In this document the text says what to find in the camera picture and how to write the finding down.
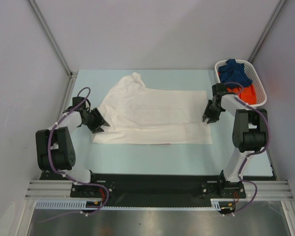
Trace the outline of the white t shirt red print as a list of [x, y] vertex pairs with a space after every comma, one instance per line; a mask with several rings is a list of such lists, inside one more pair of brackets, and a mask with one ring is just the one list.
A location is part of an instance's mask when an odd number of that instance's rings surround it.
[[211, 145], [202, 121], [206, 91], [147, 88], [137, 72], [122, 77], [98, 107], [109, 126], [93, 136], [95, 144]]

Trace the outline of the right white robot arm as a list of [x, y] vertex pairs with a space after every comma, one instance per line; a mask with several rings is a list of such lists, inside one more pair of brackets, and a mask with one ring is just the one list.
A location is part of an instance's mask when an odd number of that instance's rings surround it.
[[245, 197], [242, 179], [244, 169], [254, 155], [266, 151], [270, 142], [267, 111], [245, 103], [237, 94], [228, 91], [226, 84], [213, 85], [212, 94], [213, 98], [208, 101], [203, 113], [203, 122], [215, 123], [222, 112], [229, 112], [235, 118], [232, 131], [234, 151], [217, 181], [202, 184], [202, 195], [231, 198], [239, 194]]

